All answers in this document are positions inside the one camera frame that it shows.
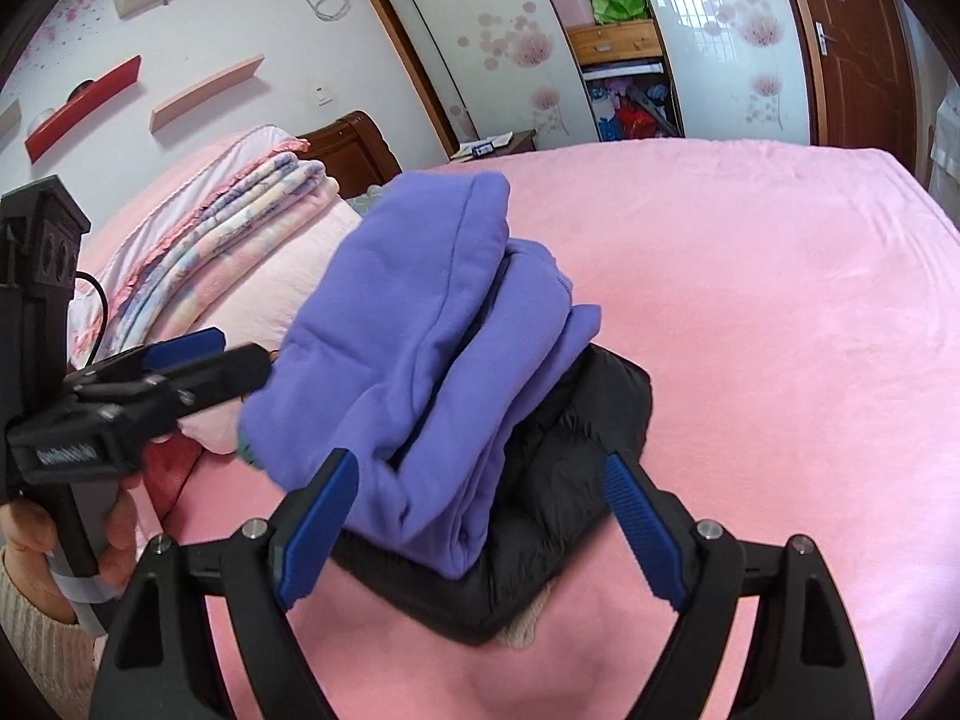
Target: door handle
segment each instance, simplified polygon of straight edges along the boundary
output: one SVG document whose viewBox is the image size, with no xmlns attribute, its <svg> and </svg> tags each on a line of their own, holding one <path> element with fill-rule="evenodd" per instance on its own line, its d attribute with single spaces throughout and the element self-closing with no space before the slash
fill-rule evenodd
<svg viewBox="0 0 960 720">
<path fill-rule="evenodd" d="M 827 35 L 827 30 L 824 29 L 824 25 L 822 25 L 822 23 L 814 22 L 814 26 L 816 26 L 817 29 L 817 43 L 820 44 L 820 54 L 822 56 L 829 56 L 829 52 L 827 51 L 827 41 L 831 43 L 838 43 L 840 41 L 835 37 L 830 37 Z"/>
</svg>

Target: wall shelf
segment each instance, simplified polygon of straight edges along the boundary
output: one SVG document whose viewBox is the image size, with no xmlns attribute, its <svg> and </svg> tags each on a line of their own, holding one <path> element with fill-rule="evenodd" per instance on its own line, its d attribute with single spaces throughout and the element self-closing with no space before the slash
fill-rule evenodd
<svg viewBox="0 0 960 720">
<path fill-rule="evenodd" d="M 20 99 L 13 100 L 7 109 L 0 113 L 0 138 L 20 124 Z"/>
<path fill-rule="evenodd" d="M 232 67 L 228 67 L 213 76 L 207 77 L 198 83 L 195 83 L 189 89 L 185 89 L 179 95 L 174 95 L 166 103 L 157 105 L 150 115 L 150 132 L 157 132 L 158 129 L 166 127 L 174 119 L 181 117 L 187 111 L 192 111 L 198 105 L 206 103 L 210 98 L 216 97 L 227 89 L 247 79 L 252 79 L 258 67 L 263 62 L 263 55 L 256 55 L 250 59 L 245 59 Z"/>
<path fill-rule="evenodd" d="M 613 62 L 584 70 L 584 81 L 622 79 L 624 76 L 654 76 L 663 72 L 664 65 L 661 62 Z"/>
<path fill-rule="evenodd" d="M 113 68 L 102 79 L 94 81 L 40 127 L 37 127 L 37 130 L 24 142 L 30 161 L 37 162 L 50 146 L 64 137 L 81 119 L 89 116 L 128 86 L 133 86 L 140 75 L 140 62 L 140 56 L 135 56 Z"/>
</svg>

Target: beige knit sleeve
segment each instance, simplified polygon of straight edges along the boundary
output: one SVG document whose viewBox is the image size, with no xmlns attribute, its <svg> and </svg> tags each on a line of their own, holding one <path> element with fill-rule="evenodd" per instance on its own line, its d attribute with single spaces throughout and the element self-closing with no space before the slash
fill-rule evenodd
<svg viewBox="0 0 960 720">
<path fill-rule="evenodd" d="M 3 565 L 0 549 L 0 624 L 47 703 L 64 720 L 85 720 L 95 676 L 94 640 L 79 625 L 40 613 L 22 595 Z"/>
</svg>

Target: light switch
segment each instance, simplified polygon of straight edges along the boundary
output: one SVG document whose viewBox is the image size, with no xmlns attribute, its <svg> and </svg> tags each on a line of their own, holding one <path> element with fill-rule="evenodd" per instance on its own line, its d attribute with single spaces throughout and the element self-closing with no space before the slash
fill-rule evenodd
<svg viewBox="0 0 960 720">
<path fill-rule="evenodd" d="M 333 95 L 330 94 L 330 90 L 325 86 L 318 86 L 313 92 L 310 93 L 313 95 L 315 103 L 323 107 L 327 103 L 333 103 Z"/>
</svg>

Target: folded clothing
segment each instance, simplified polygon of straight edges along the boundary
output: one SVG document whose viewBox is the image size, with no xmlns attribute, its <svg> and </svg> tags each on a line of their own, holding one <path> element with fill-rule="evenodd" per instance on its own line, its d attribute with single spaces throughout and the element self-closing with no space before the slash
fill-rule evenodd
<svg viewBox="0 0 960 720">
<path fill-rule="evenodd" d="M 103 286 L 110 317 L 130 297 L 143 271 L 216 197 L 275 153 L 308 147 L 272 124 L 229 135 L 178 162 L 118 211 L 83 242 L 78 265 Z M 68 354 L 75 367 L 86 364 L 100 317 L 97 293 L 77 282 L 68 316 Z"/>
<path fill-rule="evenodd" d="M 200 268 L 163 307 L 152 324 L 147 342 L 168 341 L 190 332 L 193 323 L 209 306 L 277 253 L 294 234 L 309 228 L 337 200 L 337 190 L 337 182 L 325 178 L 285 213 L 269 218 L 243 241 Z"/>
<path fill-rule="evenodd" d="M 592 344 L 512 431 L 490 535 L 462 579 L 445 580 L 349 531 L 333 560 L 432 631 L 484 644 L 528 613 L 602 521 L 604 462 L 611 454 L 640 460 L 652 410 L 647 373 Z"/>
<path fill-rule="evenodd" d="M 343 242 L 243 408 L 285 490 L 336 447 L 360 464 L 347 528 L 449 579 L 487 539 L 504 445 L 597 333 L 549 252 L 510 241 L 499 173 L 407 173 Z"/>
<path fill-rule="evenodd" d="M 256 232 L 328 179 L 322 162 L 301 162 L 291 152 L 265 162 L 218 200 L 214 213 L 192 228 L 152 267 L 131 301 L 107 329 L 101 357 L 144 343 L 152 324 L 186 281 L 214 257 Z M 334 191 L 320 196 L 330 204 Z"/>
</svg>

